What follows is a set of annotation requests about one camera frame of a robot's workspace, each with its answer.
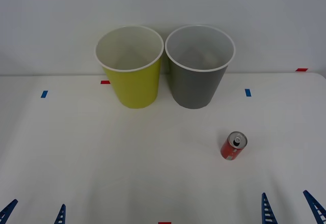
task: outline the red tape marker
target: red tape marker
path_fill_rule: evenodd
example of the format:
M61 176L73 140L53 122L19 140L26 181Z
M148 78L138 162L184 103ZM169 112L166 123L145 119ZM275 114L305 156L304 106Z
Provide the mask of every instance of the red tape marker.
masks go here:
M298 68L296 71L298 72L306 72L308 68Z

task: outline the white table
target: white table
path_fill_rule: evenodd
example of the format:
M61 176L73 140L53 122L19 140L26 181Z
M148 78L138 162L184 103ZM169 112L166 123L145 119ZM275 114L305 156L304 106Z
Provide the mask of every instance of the white table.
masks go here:
M326 79L226 74L205 108L172 98L128 109L105 76L0 77L0 209L11 223L313 224L302 192L326 207ZM250 89L252 97L246 97ZM48 90L46 98L41 98ZM248 146L220 155L232 131Z

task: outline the white wall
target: white wall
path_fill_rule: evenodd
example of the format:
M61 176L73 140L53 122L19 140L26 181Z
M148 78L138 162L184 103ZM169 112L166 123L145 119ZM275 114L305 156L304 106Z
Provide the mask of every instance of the white wall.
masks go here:
M228 72L325 72L326 0L0 0L0 74L98 74L97 40L126 24L164 38L184 24L225 30Z

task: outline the can lid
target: can lid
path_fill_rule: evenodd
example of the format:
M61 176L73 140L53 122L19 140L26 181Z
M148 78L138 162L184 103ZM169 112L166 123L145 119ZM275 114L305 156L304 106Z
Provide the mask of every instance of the can lid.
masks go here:
M247 145L248 141L243 133L234 131L229 135L229 143L236 149L243 149Z

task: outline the cup rim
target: cup rim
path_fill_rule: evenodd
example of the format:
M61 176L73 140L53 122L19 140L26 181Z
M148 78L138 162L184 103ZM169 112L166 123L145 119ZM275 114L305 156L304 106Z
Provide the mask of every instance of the cup rim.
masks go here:
M171 57L171 55L169 54L168 48L167 48L167 47L168 47L167 44L168 44L168 41L169 41L170 37L171 37L175 32L177 32L177 31L179 31L179 30L181 30L181 29L189 28L189 27L196 27L196 26L202 26L202 27L210 28L210 29L213 29L213 30L215 30L215 31L221 32L222 34L224 34L224 35L225 35L225 36L226 36L226 37L231 41L232 46L233 46L233 55L232 55L231 59L230 59L226 64L224 64L224 65L222 65L222 66L219 66L219 67L217 67L217 68L214 68L214 69L209 69L209 70L199 70L199 69L193 69L193 68L189 68L189 67L187 67L187 66L184 66L184 65L178 63L177 61L175 61L175 60ZM215 28L215 27L212 27L212 26L209 26L209 25L204 25L204 24L191 24L191 25L182 26L182 27L180 27L180 28L178 28L178 29L172 31L172 32L169 34L167 40L165 41L165 52L167 53L167 56L169 57L169 59L170 59L173 63L175 63L177 66L180 66L180 67L183 68L183 69L190 70L190 71L196 71L196 72L212 72L212 71L221 70L221 69L227 67L227 66L232 62L232 60L234 59L234 56L235 56L235 44L234 44L232 38L231 38L228 34L226 34L224 31L222 31L222 30L220 30L220 29L218 29L218 28Z
M160 39L160 42L161 42L161 46L162 46L162 48L161 48L161 51L160 51L160 53L159 53L159 55L151 62L151 63L149 63L149 64L147 64L147 65L145 65L145 66L142 66L142 67L139 67L139 68L136 68L136 69L131 69L131 70L119 70L119 69L114 69L114 68L111 68L111 67L109 67L109 66L106 66L105 64L103 64L100 60L99 60L99 58L97 57L97 54L96 54L96 48L97 48L97 46L98 46L98 44L99 44L99 42L102 40L102 38L104 37L104 36L106 36L107 34L109 34L109 33L111 33L111 32L114 32L114 31L116 31L116 30L119 30L119 29L122 29L122 28L126 28L126 27L139 27L139 28L143 28L143 29L147 29L147 30L149 30L149 31L151 31L151 32L153 32L153 33L155 33L157 36L158 36L158 38ZM100 65L102 66L102 67L104 67L105 69L108 69L108 70L112 70L112 71L116 71L116 72L121 72L121 73L128 73L128 72L135 72L135 71L138 71L138 70L143 70L143 69L145 69L145 68L147 68L147 67L149 67L149 66L151 66L151 65L153 65L161 56L162 56L162 54L163 54L163 51L164 51L164 41L163 41L163 38L161 37L161 35L158 33L158 32L156 32L155 30L153 30L153 29L151 29L151 28L148 28L148 27L146 27L146 26L143 26L143 25L124 25L124 26L121 26L121 27L118 27L118 28L115 28L115 29L113 29L112 31L109 31L108 33L106 33L104 36L102 36L100 39L99 39L99 41L97 42L97 44L95 45L95 49L94 49L94 53L95 53L95 57L96 57L96 60L97 60L97 62L99 62L100 63Z

